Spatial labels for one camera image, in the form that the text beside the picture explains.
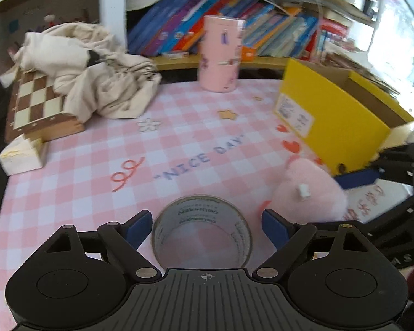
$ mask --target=white label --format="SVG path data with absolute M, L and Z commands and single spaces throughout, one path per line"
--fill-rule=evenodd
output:
M 301 137 L 308 136 L 314 117 L 294 100 L 286 94 L 281 94 L 276 110 Z

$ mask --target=pink cylinder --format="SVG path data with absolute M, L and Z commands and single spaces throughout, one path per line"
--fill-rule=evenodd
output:
M 236 88 L 241 60 L 244 20 L 224 16 L 204 17 L 204 37 L 200 43 L 198 81 L 212 92 Z

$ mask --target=wooden chessboard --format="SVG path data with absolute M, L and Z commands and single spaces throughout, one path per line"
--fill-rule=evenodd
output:
M 54 92 L 53 83 L 41 72 L 18 70 L 7 116 L 8 143 L 23 133 L 50 141 L 84 130 L 75 116 L 63 113 L 64 96 Z

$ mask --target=crumpled fabric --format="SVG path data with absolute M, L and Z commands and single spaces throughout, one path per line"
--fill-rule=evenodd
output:
M 54 78 L 54 92 L 66 96 L 63 112 L 80 122 L 94 111 L 114 119 L 139 117 L 161 81 L 150 59 L 125 53 L 103 26 L 81 22 L 27 33 L 14 59 L 23 70 Z

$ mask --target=small white and yellow box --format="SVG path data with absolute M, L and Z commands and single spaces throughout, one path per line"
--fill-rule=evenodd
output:
M 0 153 L 0 163 L 7 175 L 20 174 L 43 168 L 46 155 L 47 143 L 20 135 Z

